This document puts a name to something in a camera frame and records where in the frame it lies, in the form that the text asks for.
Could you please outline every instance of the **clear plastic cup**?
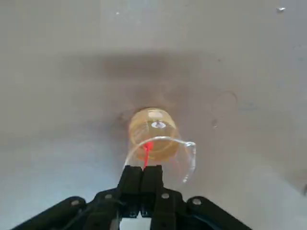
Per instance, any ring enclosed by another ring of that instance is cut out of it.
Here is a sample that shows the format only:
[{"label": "clear plastic cup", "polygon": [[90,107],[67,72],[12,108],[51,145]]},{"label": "clear plastic cup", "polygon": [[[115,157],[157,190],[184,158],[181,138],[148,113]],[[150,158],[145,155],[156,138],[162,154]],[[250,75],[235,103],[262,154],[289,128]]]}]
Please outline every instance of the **clear plastic cup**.
[{"label": "clear plastic cup", "polygon": [[165,187],[178,189],[193,174],[196,144],[183,141],[171,116],[159,108],[137,112],[129,125],[130,147],[125,165],[162,165]]}]

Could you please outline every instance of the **red laser dot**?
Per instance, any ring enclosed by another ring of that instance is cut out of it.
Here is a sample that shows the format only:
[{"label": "red laser dot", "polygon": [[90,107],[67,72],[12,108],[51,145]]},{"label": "red laser dot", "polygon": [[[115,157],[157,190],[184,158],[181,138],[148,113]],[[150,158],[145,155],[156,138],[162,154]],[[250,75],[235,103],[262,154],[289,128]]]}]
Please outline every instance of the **red laser dot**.
[{"label": "red laser dot", "polygon": [[144,168],[148,165],[148,159],[149,159],[149,152],[150,150],[153,149],[153,142],[147,142],[146,144],[144,144],[144,149],[145,149],[145,159],[144,159]]}]

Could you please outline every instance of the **screw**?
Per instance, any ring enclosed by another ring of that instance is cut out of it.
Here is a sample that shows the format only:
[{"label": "screw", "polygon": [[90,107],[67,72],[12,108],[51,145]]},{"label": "screw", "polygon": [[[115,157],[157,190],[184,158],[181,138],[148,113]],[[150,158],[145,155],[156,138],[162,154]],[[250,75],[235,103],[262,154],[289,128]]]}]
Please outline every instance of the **screw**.
[{"label": "screw", "polygon": [[163,199],[168,199],[169,198],[169,194],[168,193],[163,193],[161,197]]},{"label": "screw", "polygon": [[111,199],[112,198],[112,194],[107,194],[106,196],[105,196],[105,199]]},{"label": "screw", "polygon": [[80,204],[80,201],[79,200],[74,200],[71,202],[71,206],[75,206],[75,205],[78,205]]},{"label": "screw", "polygon": [[195,199],[193,199],[193,204],[195,204],[195,205],[201,205],[201,200],[195,198]]}]

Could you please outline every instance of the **yellow liquid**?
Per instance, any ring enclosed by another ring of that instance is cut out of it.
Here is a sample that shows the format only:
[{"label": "yellow liquid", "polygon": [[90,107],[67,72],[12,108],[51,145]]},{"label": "yellow liquid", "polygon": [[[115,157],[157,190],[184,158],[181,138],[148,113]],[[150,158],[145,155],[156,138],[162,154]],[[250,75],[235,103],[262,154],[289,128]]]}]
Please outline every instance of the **yellow liquid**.
[{"label": "yellow liquid", "polygon": [[[129,137],[132,149],[141,142],[157,136],[178,138],[178,130],[170,115],[161,109],[146,108],[136,113],[129,125]],[[171,140],[155,140],[149,158],[154,161],[166,161],[178,151],[179,143]],[[140,160],[145,159],[144,146],[135,152]]]}]

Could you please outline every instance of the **small debris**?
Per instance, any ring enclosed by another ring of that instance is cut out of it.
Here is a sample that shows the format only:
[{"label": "small debris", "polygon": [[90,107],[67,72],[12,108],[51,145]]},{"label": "small debris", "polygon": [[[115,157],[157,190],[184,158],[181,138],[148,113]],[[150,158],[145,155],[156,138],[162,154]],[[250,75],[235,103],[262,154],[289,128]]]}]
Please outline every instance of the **small debris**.
[{"label": "small debris", "polygon": [[278,13],[284,12],[285,9],[286,9],[285,7],[277,7],[277,8],[276,8],[276,10],[277,10]]}]

